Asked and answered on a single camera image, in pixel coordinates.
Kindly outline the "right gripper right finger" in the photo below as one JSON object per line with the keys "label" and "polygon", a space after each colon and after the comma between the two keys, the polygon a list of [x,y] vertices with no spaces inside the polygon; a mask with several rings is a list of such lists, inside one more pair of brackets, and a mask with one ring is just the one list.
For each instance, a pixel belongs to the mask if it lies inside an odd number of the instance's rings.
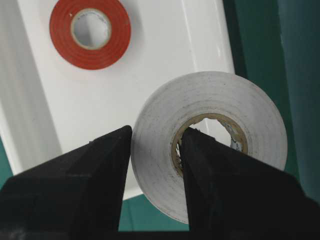
{"label": "right gripper right finger", "polygon": [[210,240],[317,240],[320,206],[295,177],[196,129],[180,156],[189,229]]}

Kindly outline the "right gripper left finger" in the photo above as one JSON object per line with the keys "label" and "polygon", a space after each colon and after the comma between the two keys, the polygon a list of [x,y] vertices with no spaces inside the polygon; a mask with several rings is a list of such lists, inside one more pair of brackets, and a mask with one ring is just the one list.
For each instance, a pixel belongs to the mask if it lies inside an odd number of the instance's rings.
{"label": "right gripper left finger", "polygon": [[3,240],[103,240],[119,230],[128,125],[10,177],[0,190]]}

